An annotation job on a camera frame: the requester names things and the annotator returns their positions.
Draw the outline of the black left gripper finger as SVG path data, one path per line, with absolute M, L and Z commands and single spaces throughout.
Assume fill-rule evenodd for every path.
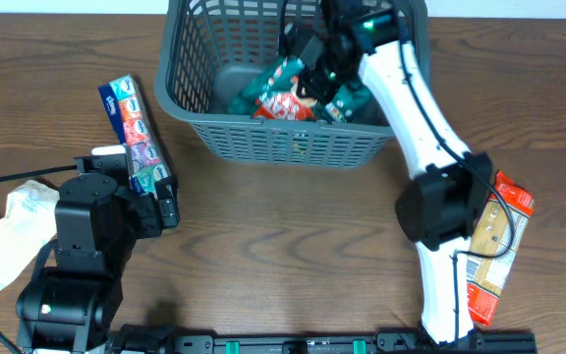
M 176 199 L 173 197 L 159 199 L 157 205 L 163 227 L 176 228 L 180 222 L 180 214 Z
M 178 180 L 175 175 L 169 175 L 154 183 L 158 200 L 176 200 L 178 196 Z

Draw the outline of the colourful tissue pack strip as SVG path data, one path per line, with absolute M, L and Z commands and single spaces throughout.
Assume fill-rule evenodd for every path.
M 130 184 L 140 195 L 158 196 L 158 182 L 170 176 L 159 141 L 148 119 L 135 78 L 126 75 L 98 88 L 119 142 L 130 154 Z

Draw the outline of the green Nescafe coffee bag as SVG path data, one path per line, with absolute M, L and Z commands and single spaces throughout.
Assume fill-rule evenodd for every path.
M 342 86 L 328 103 L 298 96 L 303 68 L 300 59 L 278 57 L 233 98 L 228 113 L 254 119 L 352 123 L 371 103 L 371 93 L 360 82 Z

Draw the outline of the white paper pouch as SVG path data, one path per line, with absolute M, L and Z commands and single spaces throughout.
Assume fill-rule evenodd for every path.
M 32 180 L 8 194 L 6 212 L 0 218 L 0 291 L 56 235 L 58 201 L 56 190 Z

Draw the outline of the orange pasta packet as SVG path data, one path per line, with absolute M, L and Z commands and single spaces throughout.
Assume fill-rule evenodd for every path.
M 521 238 L 535 209 L 533 195 L 501 170 L 495 174 L 494 186 L 511 211 L 515 237 L 510 243 L 507 215 L 495 196 L 491 195 L 475 229 L 470 251 L 485 255 L 503 253 L 504 256 L 495 259 L 467 258 L 469 312 L 472 320 L 482 325 L 491 325 Z

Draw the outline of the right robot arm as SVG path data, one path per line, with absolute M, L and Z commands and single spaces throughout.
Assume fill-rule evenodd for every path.
M 492 163 L 474 154 L 445 119 L 421 59 L 426 21 L 411 1 L 371 11 L 360 1 L 323 1 L 327 37 L 282 21 L 279 49 L 300 57 L 297 92 L 321 103 L 359 81 L 378 104 L 403 153 L 410 183 L 395 205 L 399 225 L 417 248 L 424 290 L 421 325 L 440 347 L 458 346 L 474 330 L 467 261 L 488 197 Z

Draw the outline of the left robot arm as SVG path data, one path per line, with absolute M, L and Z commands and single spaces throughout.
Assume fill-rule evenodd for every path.
M 17 301 L 23 352 L 86 353 L 108 341 L 137 241 L 179 222 L 176 179 L 155 186 L 156 193 L 140 195 L 102 173 L 83 173 L 61 186 L 56 264 L 38 265 Z

